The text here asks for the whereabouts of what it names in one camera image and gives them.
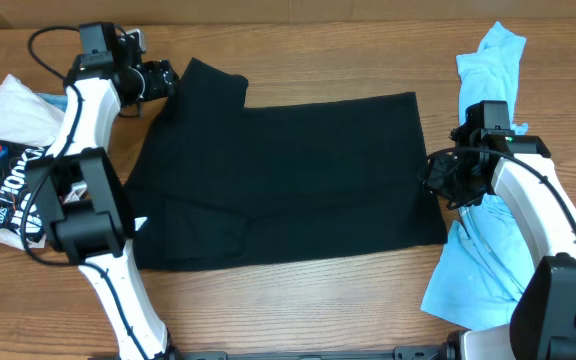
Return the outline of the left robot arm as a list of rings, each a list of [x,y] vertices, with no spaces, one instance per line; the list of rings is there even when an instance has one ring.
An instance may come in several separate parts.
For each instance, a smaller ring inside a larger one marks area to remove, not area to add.
[[[22,216],[39,212],[47,243],[87,279],[117,339],[119,359],[178,359],[136,266],[138,228],[108,156],[112,125],[124,107],[167,98],[178,76],[167,60],[145,62],[140,30],[112,22],[75,27],[82,45],[61,80],[62,128],[26,167],[30,197]]]

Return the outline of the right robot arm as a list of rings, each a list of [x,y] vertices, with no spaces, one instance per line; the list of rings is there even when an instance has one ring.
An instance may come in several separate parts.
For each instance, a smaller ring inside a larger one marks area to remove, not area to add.
[[[576,359],[576,209],[538,136],[511,128],[504,101],[466,110],[455,145],[426,157],[425,190],[450,209],[497,195],[508,206],[535,265],[509,324],[449,335],[430,359]]]

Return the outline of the light blue t-shirt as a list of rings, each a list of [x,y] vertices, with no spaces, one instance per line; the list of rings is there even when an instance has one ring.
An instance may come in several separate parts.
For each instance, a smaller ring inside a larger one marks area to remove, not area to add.
[[[476,52],[456,57],[459,123],[482,100],[505,101],[509,117],[519,89],[526,39],[495,23]],[[459,209],[425,291],[421,310],[471,330],[507,324],[533,273],[527,245],[509,208],[495,195]]]

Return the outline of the folded white garment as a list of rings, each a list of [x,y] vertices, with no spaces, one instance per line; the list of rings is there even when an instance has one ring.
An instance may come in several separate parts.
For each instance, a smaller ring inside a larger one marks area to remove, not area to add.
[[[37,93],[9,74],[0,85],[0,140],[43,147],[55,141],[64,112],[48,104]],[[0,230],[0,243],[21,249],[18,236]]]

